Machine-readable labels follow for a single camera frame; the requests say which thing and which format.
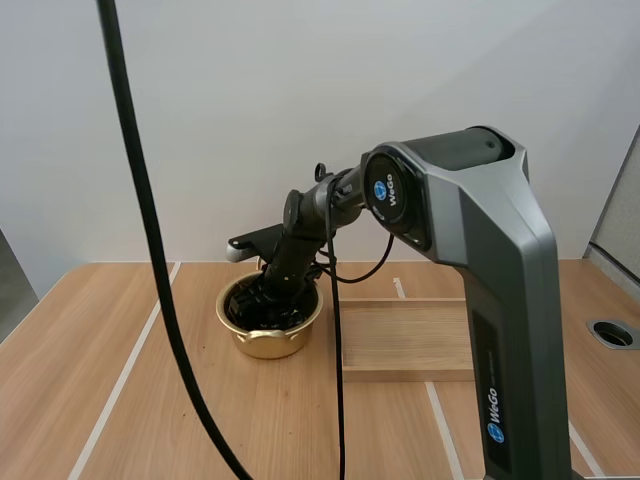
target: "wooden table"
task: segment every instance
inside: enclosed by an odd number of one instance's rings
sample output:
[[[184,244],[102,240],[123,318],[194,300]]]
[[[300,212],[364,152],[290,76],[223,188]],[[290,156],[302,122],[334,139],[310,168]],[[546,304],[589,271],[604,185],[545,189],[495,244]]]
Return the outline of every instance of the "wooden table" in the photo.
[[[169,268],[200,388],[246,468],[258,480],[337,478],[330,309],[302,351],[254,360],[215,317],[219,289],[253,265]],[[586,261],[561,262],[561,284],[574,468],[638,475],[640,351],[605,348],[585,322],[640,326],[640,305]],[[426,263],[390,263],[340,288],[344,298],[463,296],[453,270]],[[0,478],[233,478],[189,403],[157,313],[144,264],[86,265],[53,288],[0,345]],[[346,384],[345,409],[349,480],[484,474],[472,383]]]

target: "gold bowl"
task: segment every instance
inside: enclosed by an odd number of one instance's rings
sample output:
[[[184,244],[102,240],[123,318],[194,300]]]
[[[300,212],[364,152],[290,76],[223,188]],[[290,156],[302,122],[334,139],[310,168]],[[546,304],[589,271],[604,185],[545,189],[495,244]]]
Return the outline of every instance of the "gold bowl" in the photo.
[[[239,284],[248,283],[260,272],[243,275],[220,291],[216,301],[216,313],[222,324],[231,332],[233,343],[242,353],[255,358],[282,358],[291,355],[304,347],[311,338],[313,321],[322,310],[322,292],[315,285],[316,308],[300,325],[288,330],[252,330],[248,332],[237,327],[226,314],[227,298]]]

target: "wooden box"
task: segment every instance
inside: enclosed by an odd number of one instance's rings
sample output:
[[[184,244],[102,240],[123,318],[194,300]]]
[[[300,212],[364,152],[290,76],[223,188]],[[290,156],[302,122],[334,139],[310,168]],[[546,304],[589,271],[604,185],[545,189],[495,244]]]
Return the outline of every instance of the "wooden box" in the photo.
[[[344,299],[345,382],[473,381],[464,299]]]

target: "black power cord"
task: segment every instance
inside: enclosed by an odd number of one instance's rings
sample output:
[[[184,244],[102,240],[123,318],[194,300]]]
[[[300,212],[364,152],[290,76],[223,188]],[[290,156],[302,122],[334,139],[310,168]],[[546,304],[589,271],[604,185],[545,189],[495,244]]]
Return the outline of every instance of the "black power cord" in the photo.
[[[327,234],[327,249],[329,257],[329,269],[331,277],[331,297],[333,299],[333,320],[336,338],[336,390],[338,394],[338,435],[340,448],[340,480],[344,480],[346,473],[346,455],[344,442],[344,395],[342,383],[342,331],[340,328],[340,297],[338,293],[338,274],[336,273],[336,256],[333,250],[333,228],[331,225],[331,198],[336,183],[340,177],[336,177],[327,185],[327,203],[325,213],[325,228]]]
[[[162,246],[160,225],[158,224],[158,216],[156,214],[149,175],[147,174],[147,167],[142,153],[142,144],[140,143],[140,134],[138,133],[133,101],[131,99],[127,67],[120,36],[120,26],[118,24],[118,13],[113,0],[97,0],[97,4],[107,61],[109,63],[113,94],[118,108],[120,127],[122,129],[122,137],[127,150],[127,157],[129,158],[129,167],[131,168],[131,176],[133,177],[136,195],[138,196],[138,203],[140,204],[140,212],[147,235],[147,243],[149,244],[153,274],[156,280],[156,288],[158,289],[158,299],[160,300],[164,325],[167,330],[167,337],[169,337],[169,343],[171,344],[171,351],[175,357],[176,364],[180,370],[180,376],[187,389],[193,408],[198,414],[198,418],[207,431],[209,438],[236,477],[240,480],[252,480],[251,476],[231,451],[231,448],[220,433],[220,430],[207,409],[193,369],[191,368],[182,336],[180,335],[180,327],[176,317],[176,309],[173,304],[171,284],[169,283],[167,263],[164,256],[164,247]]]
[[[358,277],[358,278],[342,278],[342,277],[339,277],[338,275],[336,275],[336,279],[341,283],[353,284],[353,283],[363,282],[364,280],[372,277],[378,270],[380,270],[380,268],[382,268],[382,265],[384,265],[384,263],[387,261],[387,258],[389,258],[389,254],[391,253],[391,248],[393,247],[393,239],[394,238],[395,237],[392,234],[389,235],[389,241],[387,242],[387,248],[385,249],[384,254],[382,255],[382,258],[380,259],[378,264],[375,267],[373,267],[369,272],[365,273],[364,275],[362,275],[361,277]],[[329,253],[323,252],[322,250],[320,250],[318,253],[320,253],[321,255],[324,255],[326,257],[329,256]],[[325,268],[325,266],[323,264],[318,263],[316,261],[314,261],[313,263],[314,263],[314,265],[316,265],[318,268],[320,268],[320,270],[322,270],[327,275],[332,275],[331,271],[329,271],[327,268]]]
[[[251,475],[244,469],[240,461],[234,455],[233,451],[220,433],[218,426],[213,420],[207,405],[202,397],[200,388],[191,368],[189,356],[187,354],[180,326],[176,315],[175,305],[173,302],[173,294],[171,292],[171,284],[169,282],[169,272],[167,271],[167,263],[162,244],[162,235],[156,213],[153,193],[147,167],[144,161],[140,134],[135,117],[133,100],[131,98],[131,89],[127,75],[126,62],[124,58],[124,49],[122,47],[122,38],[120,35],[120,25],[118,22],[118,13],[114,0],[97,0],[98,13],[100,15],[100,24],[102,27],[102,35],[104,38],[105,52],[109,65],[109,74],[111,76],[111,84],[118,110],[118,118],[122,130],[122,137],[127,151],[131,176],[140,205],[140,213],[144,224],[147,243],[149,247],[149,255],[153,267],[156,288],[158,290],[158,299],[162,309],[167,337],[171,345],[171,351],[175,358],[180,376],[187,390],[187,394],[191,399],[193,408],[200,419],[209,438],[220,452],[220,455],[227,463],[231,471],[240,480],[252,480]],[[324,269],[317,264],[323,271],[331,276],[331,293],[333,297],[334,321],[336,331],[336,386],[338,395],[338,430],[340,442],[340,480],[345,478],[345,440],[344,440],[344,399],[343,399],[343,381],[342,381],[342,335],[340,329],[340,302],[338,293],[338,281],[344,283],[357,283],[371,277],[384,264],[391,246],[393,245],[393,236],[390,236],[387,249],[378,263],[369,273],[357,279],[342,279],[336,273],[336,257],[333,248],[333,235],[331,228],[331,199],[335,189],[335,184],[339,180],[340,175],[333,179],[328,185],[327,191],[327,214],[326,214],[326,232],[330,270]]]

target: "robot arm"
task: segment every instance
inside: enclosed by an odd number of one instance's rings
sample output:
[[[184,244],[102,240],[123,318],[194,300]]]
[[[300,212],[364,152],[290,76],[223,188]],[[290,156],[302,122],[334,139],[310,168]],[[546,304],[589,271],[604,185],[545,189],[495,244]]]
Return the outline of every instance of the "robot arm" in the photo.
[[[310,191],[289,194],[282,225],[230,240],[236,259],[257,254],[269,264],[245,306],[291,298],[314,276],[335,178],[316,173]],[[485,478],[567,480],[556,244],[526,175],[525,149],[494,129],[384,143],[335,180],[331,215],[337,229],[364,206],[394,236],[462,275]]]

